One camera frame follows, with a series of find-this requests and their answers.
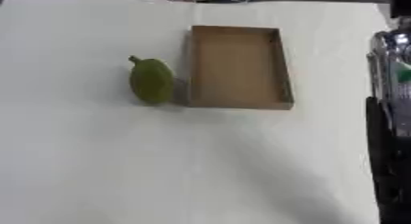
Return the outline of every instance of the cardboard box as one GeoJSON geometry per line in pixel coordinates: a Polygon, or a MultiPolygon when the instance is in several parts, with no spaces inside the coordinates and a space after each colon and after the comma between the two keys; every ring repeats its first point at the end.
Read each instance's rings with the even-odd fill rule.
{"type": "Polygon", "coordinates": [[[192,32],[190,106],[293,106],[278,29],[194,26],[192,32]]]}

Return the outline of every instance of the fruit stem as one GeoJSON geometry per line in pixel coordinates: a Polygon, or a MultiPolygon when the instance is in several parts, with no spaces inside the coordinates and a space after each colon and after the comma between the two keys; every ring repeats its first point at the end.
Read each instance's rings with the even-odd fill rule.
{"type": "Polygon", "coordinates": [[[131,56],[128,58],[128,60],[129,60],[130,62],[133,62],[134,64],[137,64],[137,63],[139,63],[139,62],[141,61],[141,59],[139,59],[138,57],[133,56],[133,55],[131,55],[131,56]]]}

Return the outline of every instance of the brown cardboard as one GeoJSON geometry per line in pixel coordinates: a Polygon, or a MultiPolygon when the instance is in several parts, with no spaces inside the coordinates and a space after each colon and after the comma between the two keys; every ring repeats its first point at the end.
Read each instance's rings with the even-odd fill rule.
{"type": "Polygon", "coordinates": [[[190,106],[293,106],[278,29],[194,26],[192,35],[190,106]]]}

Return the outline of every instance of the green fruit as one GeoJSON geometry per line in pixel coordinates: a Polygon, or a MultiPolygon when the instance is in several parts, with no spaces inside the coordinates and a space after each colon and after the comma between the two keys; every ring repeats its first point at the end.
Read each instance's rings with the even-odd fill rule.
{"type": "Polygon", "coordinates": [[[172,71],[163,62],[156,59],[140,60],[134,56],[128,59],[135,64],[129,81],[139,99],[150,105],[171,100],[172,71]]]}

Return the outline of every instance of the white surface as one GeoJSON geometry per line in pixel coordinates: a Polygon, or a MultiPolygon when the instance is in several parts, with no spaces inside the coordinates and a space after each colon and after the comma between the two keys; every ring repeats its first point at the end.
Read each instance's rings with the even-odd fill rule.
{"type": "Polygon", "coordinates": [[[371,4],[6,0],[0,222],[376,224],[371,4]],[[182,65],[191,24],[279,28],[292,111],[139,106],[129,54],[182,65]]]}

